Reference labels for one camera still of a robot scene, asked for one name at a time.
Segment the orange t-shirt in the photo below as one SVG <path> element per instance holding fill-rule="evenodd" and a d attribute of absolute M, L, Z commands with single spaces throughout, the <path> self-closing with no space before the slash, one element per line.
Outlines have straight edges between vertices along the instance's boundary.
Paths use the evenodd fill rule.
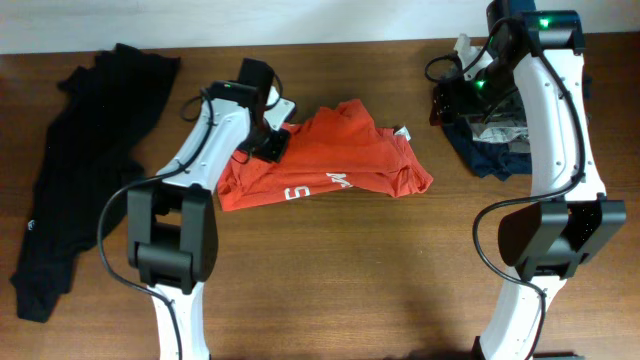
<path fill-rule="evenodd" d="M 358 99 L 321 107 L 306 122 L 284 129 L 290 139 L 278 163 L 234 153 L 217 184 L 224 211 L 352 187 L 398 198 L 422 194 L 433 182 L 408 131 L 376 126 Z"/>

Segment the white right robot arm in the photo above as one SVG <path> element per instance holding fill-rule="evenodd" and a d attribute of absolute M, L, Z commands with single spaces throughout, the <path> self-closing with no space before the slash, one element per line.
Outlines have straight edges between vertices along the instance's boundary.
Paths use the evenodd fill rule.
<path fill-rule="evenodd" d="M 531 193 L 509 200 L 499 224 L 494 271 L 503 285 L 471 355 L 532 359 L 553 299 L 624 225 L 626 207 L 608 198 L 592 156 L 577 12 L 503 0 L 491 2 L 486 17 L 482 47 L 458 38 L 452 70 L 435 82 L 430 121 L 444 127 L 516 114 L 526 123 Z M 517 112 L 512 96 L 522 103 Z"/>

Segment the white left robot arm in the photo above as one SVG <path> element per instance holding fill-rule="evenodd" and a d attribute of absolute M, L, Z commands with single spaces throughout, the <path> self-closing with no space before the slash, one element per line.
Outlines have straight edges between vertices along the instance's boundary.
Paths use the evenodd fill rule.
<path fill-rule="evenodd" d="M 127 192 L 128 261 L 156 311 L 163 359 L 208 359 L 204 285 L 218 252 L 213 193 L 235 151 L 277 163 L 295 112 L 267 63 L 246 58 L 231 81 L 202 91 L 196 124 L 155 179 Z"/>

